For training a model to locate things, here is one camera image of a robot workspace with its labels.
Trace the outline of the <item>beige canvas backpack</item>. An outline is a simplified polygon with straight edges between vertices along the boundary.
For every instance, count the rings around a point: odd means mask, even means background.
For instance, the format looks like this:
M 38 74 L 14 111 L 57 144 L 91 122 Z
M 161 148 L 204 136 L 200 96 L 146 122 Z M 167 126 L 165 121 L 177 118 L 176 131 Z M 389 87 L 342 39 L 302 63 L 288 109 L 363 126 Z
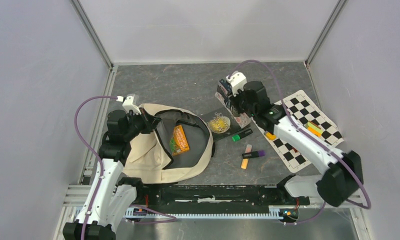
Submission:
M 141 178 L 145 184 L 177 183 L 201 174 L 214 153 L 212 132 L 206 122 L 183 108 L 154 103 L 143 103 L 141 108 L 161 121 L 153 132 L 130 141 L 123 173 Z M 177 126 L 182 127 L 189 150 L 173 155 L 171 142 Z

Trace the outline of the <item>orange green book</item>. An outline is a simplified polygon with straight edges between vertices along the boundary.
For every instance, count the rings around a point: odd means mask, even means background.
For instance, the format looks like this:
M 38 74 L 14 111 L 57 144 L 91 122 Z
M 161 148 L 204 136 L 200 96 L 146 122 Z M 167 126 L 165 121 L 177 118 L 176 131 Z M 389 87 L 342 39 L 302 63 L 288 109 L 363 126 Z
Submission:
M 172 137 L 169 141 L 169 147 L 172 156 L 177 156 L 190 151 L 190 146 L 181 124 L 174 127 Z

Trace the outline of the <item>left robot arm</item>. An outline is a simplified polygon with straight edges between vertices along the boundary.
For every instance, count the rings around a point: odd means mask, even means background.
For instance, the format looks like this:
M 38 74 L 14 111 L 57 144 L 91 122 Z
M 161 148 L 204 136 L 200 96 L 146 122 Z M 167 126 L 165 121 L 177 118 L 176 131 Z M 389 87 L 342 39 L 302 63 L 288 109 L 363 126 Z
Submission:
M 95 179 L 76 219 L 64 225 L 64 239 L 116 239 L 117 228 L 127 208 L 145 198 L 140 178 L 120 179 L 132 149 L 130 142 L 140 134 L 152 133 L 160 122 L 159 117 L 150 115 L 144 108 L 138 113 L 114 110 L 108 114 L 107 131 L 96 152 L 99 160 Z

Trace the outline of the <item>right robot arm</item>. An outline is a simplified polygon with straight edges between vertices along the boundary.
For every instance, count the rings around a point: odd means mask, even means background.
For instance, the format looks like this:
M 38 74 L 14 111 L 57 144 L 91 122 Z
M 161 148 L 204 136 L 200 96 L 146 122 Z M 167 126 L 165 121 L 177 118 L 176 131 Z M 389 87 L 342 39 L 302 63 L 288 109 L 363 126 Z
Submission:
M 284 103 L 270 102 L 260 81 L 229 80 L 230 103 L 237 113 L 247 114 L 257 127 L 275 135 L 298 150 L 319 171 L 318 175 L 295 175 L 277 189 L 277 199 L 290 204 L 297 197 L 320 197 L 333 207 L 350 199 L 361 190 L 366 203 L 355 205 L 370 209 L 371 201 L 364 188 L 362 162 L 355 151 L 348 153 L 325 143 L 308 131 L 288 112 Z

